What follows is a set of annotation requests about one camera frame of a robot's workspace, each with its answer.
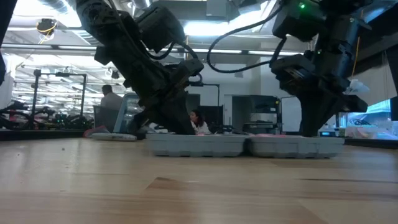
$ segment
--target woman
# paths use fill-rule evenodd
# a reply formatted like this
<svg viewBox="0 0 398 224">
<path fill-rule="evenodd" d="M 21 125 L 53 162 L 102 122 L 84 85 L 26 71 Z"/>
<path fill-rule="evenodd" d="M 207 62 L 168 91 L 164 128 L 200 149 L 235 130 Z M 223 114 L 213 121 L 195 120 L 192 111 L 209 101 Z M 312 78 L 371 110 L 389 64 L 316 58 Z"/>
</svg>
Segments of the woman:
<svg viewBox="0 0 398 224">
<path fill-rule="evenodd" d="M 205 118 L 200 111 L 193 110 L 190 114 L 190 117 L 192 127 L 196 134 L 211 134 L 205 122 Z"/>
</svg>

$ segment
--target wooden table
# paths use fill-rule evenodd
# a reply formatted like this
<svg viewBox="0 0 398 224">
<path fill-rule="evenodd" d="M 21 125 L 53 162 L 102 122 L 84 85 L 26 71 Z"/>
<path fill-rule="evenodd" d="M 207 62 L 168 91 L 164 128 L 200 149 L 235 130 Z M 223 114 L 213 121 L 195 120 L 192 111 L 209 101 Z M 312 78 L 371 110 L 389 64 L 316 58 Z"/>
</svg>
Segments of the wooden table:
<svg viewBox="0 0 398 224">
<path fill-rule="evenodd" d="M 0 223 L 398 223 L 398 151 L 170 158 L 144 142 L 2 142 Z"/>
</svg>

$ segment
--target white shirt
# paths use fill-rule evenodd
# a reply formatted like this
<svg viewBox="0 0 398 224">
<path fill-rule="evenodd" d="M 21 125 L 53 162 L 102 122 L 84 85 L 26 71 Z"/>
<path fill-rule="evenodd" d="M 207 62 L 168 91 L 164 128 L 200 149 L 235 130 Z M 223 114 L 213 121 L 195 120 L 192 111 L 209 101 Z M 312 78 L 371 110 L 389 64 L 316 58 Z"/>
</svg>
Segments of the white shirt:
<svg viewBox="0 0 398 224">
<path fill-rule="evenodd" d="M 206 122 L 203 122 L 203 126 L 196 126 L 195 123 L 191 121 L 192 127 L 196 134 L 211 134 Z"/>
<path fill-rule="evenodd" d="M 120 110 L 123 98 L 115 93 L 108 93 L 101 100 L 101 107 L 111 110 Z"/>
</svg>

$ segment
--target man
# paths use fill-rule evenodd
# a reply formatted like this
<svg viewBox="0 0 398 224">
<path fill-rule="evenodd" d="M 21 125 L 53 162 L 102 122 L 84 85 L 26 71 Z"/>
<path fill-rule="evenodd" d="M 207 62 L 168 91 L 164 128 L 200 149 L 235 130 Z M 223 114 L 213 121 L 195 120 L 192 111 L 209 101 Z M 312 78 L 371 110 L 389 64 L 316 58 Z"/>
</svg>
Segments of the man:
<svg viewBox="0 0 398 224">
<path fill-rule="evenodd" d="M 101 100 L 101 107 L 111 110 L 120 110 L 123 98 L 113 93 L 111 85 L 102 86 L 102 93 L 104 93 L 104 98 Z"/>
</svg>

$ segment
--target wood grain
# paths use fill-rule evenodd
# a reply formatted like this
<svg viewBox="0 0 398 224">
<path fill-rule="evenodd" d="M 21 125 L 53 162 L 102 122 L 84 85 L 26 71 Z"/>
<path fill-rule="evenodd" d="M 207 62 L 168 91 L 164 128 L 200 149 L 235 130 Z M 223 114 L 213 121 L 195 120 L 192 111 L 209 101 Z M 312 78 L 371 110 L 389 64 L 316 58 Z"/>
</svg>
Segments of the wood grain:
<svg viewBox="0 0 398 224">
<path fill-rule="evenodd" d="M 144 142 L 2 142 L 0 223 L 397 223 L 398 153 L 154 157 Z"/>
</svg>

